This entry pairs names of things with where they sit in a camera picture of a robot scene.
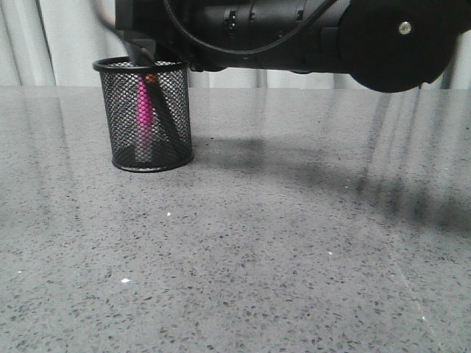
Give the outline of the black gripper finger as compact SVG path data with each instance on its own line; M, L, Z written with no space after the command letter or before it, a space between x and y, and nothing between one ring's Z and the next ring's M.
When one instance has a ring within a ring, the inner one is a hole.
M155 41L136 31L123 31L123 41L128 56L135 66L155 65Z

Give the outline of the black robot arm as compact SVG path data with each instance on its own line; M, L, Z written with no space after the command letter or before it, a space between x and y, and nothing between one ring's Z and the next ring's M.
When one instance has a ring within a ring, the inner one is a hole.
M468 1L117 1L116 27L193 71L348 74L396 93L435 81L470 29Z

